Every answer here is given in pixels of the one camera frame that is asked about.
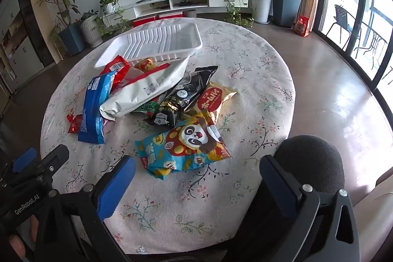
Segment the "person left hand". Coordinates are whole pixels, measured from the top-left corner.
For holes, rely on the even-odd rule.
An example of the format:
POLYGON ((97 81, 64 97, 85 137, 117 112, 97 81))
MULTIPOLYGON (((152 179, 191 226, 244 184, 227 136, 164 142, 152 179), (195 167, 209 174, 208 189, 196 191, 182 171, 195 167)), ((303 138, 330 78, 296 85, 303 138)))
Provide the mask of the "person left hand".
POLYGON ((35 248, 38 226, 38 219, 32 215, 29 221, 23 222, 22 225, 17 228, 17 235, 11 235, 9 237, 11 247, 13 247, 15 253, 20 258, 25 258, 26 247, 29 247, 29 249, 35 248))

